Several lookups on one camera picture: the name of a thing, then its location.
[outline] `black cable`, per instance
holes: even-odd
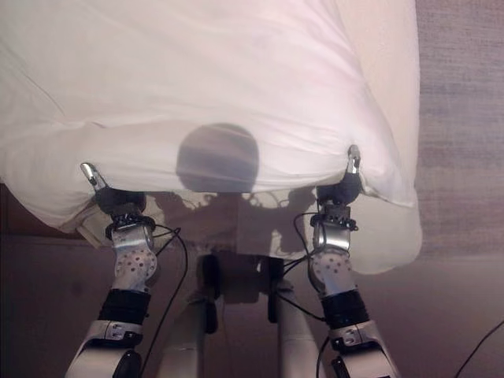
[[[308,311],[307,309],[303,309],[300,305],[298,305],[297,303],[295,302],[292,302],[290,299],[288,298],[285,298],[283,295],[281,295],[278,291],[276,292],[276,295],[278,296],[278,298],[282,299],[283,301],[287,302],[288,304],[290,304],[291,306],[294,306],[296,309],[302,311],[303,313],[305,313],[306,315],[312,317],[313,319],[315,320],[318,320],[318,321],[325,321],[325,318],[324,317],[319,317],[317,315],[315,315],[314,313],[311,313],[310,311]]]
[[[157,235],[155,237],[158,237],[158,236],[163,236],[163,235],[169,235],[169,234],[173,234],[173,236],[168,239],[165,244],[163,244],[163,246],[159,249],[159,251],[156,253],[156,256],[159,256],[161,254],[161,252],[163,250],[165,250],[165,248],[180,234],[180,232],[182,231],[182,229],[180,227],[177,227],[175,229],[172,229],[170,227],[166,227],[166,226],[163,226],[161,224],[156,224],[156,228],[159,227],[159,228],[164,228],[164,229],[167,229],[169,230],[169,232],[166,232],[165,234],[160,234],[160,235]]]
[[[321,374],[321,362],[322,362],[322,354],[324,353],[325,347],[329,344],[329,336],[325,338],[324,342],[322,343],[322,346],[320,350],[318,351],[318,357],[317,357],[317,369],[315,370],[315,377],[319,378],[319,375]]]
[[[474,350],[469,355],[469,357],[467,357],[465,359],[464,363],[462,364],[462,366],[460,367],[460,369],[457,371],[457,374],[455,374],[455,378],[458,378],[460,376],[460,373],[462,372],[462,370],[464,369],[464,367],[469,363],[469,361],[471,360],[471,358],[473,358],[474,354],[476,354],[476,352],[478,351],[478,349],[480,349],[480,347],[483,345],[483,343],[485,342],[485,340],[488,339],[499,328],[501,328],[503,324],[504,324],[504,320],[502,320],[499,324],[497,324],[490,331],[488,331],[485,336],[483,336],[483,338],[480,340],[480,342],[478,343],[478,345],[476,345],[476,348],[474,348]]]
[[[294,230],[296,231],[296,234],[298,234],[299,238],[301,239],[302,246],[305,250],[306,256],[309,258],[309,251],[308,247],[306,246],[305,238],[302,236],[301,232],[299,231],[297,221],[300,217],[304,217],[305,215],[315,215],[318,213],[300,213],[294,217],[292,220],[292,225],[294,226]]]
[[[283,267],[286,268],[287,266],[289,267],[285,272],[283,272],[283,275],[282,277],[285,277],[287,275],[287,273],[289,273],[292,269],[294,269],[296,266],[298,266],[299,264],[301,264],[303,261],[305,261],[307,259],[306,256],[303,256],[302,258],[299,258],[298,260],[293,260],[291,263],[289,263],[288,265],[284,265]]]
[[[161,228],[168,228],[168,227],[161,226],[161,225],[156,225],[156,226],[161,227]],[[179,236],[180,229],[179,228],[176,228],[176,229],[178,229],[179,231],[174,232],[173,238],[177,238],[183,248],[183,257],[184,257],[184,261],[185,261],[184,267],[183,267],[183,275],[182,275],[182,277],[180,277],[179,283],[176,285],[176,289],[173,292],[172,297],[170,298],[168,305],[165,308],[163,316],[159,320],[159,324],[157,325],[156,332],[154,333],[154,337],[152,338],[152,341],[150,342],[149,350],[147,351],[145,361],[143,362],[142,371],[140,373],[140,376],[142,376],[143,372],[145,371],[145,368],[147,366],[147,362],[149,361],[149,357],[152,352],[152,348],[154,347],[154,344],[156,343],[156,339],[158,338],[159,331],[161,330],[161,327],[162,327],[163,323],[165,322],[166,315],[168,314],[170,308],[172,307],[173,301],[175,300],[176,296],[179,294],[179,290],[182,287],[182,284],[183,284],[183,282],[186,278],[186,275],[187,275],[187,271],[189,270],[189,257],[188,257],[188,253],[187,253],[187,247],[186,247],[186,244],[183,242],[182,238]]]
[[[306,258],[308,258],[308,259],[311,258],[311,253],[308,251],[308,247],[306,246],[305,238],[303,238],[301,232],[299,231],[297,220],[300,217],[304,217],[305,215],[316,215],[316,214],[318,214],[318,213],[300,213],[300,214],[296,215],[294,217],[294,219],[292,220],[292,224],[294,225],[294,230],[296,231],[296,234],[298,234],[299,238],[301,239],[302,246],[305,249]],[[306,274],[308,275],[308,281],[312,285],[313,289],[315,289],[315,291],[317,293],[320,293],[321,291],[319,290],[317,285],[313,282],[313,277],[309,274],[309,264],[306,264]]]

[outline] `silver metal bracket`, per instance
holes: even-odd
[[[112,241],[116,251],[116,279],[112,289],[147,292],[145,282],[158,267],[150,228],[134,224],[114,230]]]

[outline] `white sheet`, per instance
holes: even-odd
[[[244,183],[263,191],[334,180],[346,165],[347,147],[357,143],[367,192],[415,203],[418,68],[413,2],[376,6],[362,1],[360,10],[349,2],[340,4],[343,15],[349,15],[350,37],[368,62],[363,68],[372,91],[396,142],[404,142],[400,155],[359,76],[332,2],[254,2],[241,8],[235,2],[204,3],[191,7],[171,1],[168,9],[160,2],[52,2],[48,9],[42,2],[2,2],[1,107],[7,116],[2,121],[0,175],[30,211],[56,227],[72,222],[92,196],[77,168],[81,161],[98,165],[114,187],[205,189],[208,180],[201,181],[201,165],[177,171],[180,146],[202,124],[225,124],[224,138],[238,135],[246,148],[246,141],[253,140],[261,156],[256,177],[226,176],[217,180],[217,188],[240,191],[236,188],[243,189]],[[378,46],[378,54],[369,46]],[[230,55],[232,50],[239,54]],[[213,146],[213,139],[211,132],[199,140],[207,143],[188,150],[210,146],[214,152],[225,150],[226,159],[229,148]],[[231,156],[250,169],[254,148],[245,159],[241,151]],[[216,172],[210,175],[223,175]],[[187,181],[195,176],[198,182]],[[401,243],[381,235],[385,243],[376,244],[380,238],[361,227],[354,238],[357,270],[383,270],[415,254],[417,210],[390,206],[363,197],[354,214],[367,222],[371,217],[365,209],[380,211],[379,224],[384,224],[383,217],[391,222],[387,229],[378,227],[384,235],[399,225],[404,229],[408,218],[413,227],[404,235],[411,239],[411,230],[416,232],[409,249],[390,251]],[[254,247],[254,219],[245,213],[239,211],[238,251],[268,253]],[[270,254],[279,252],[276,235]],[[359,237],[384,252],[361,252]],[[373,254],[385,259],[377,262]]]

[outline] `black connector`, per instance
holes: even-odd
[[[357,290],[322,298],[325,322],[331,329],[369,321],[368,312]]]
[[[98,319],[142,325],[150,295],[140,291],[112,289],[107,295]]]

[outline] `pillow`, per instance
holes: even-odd
[[[133,191],[271,191],[337,181],[413,206],[394,137],[330,0],[5,0],[0,176],[61,227],[94,163]]]

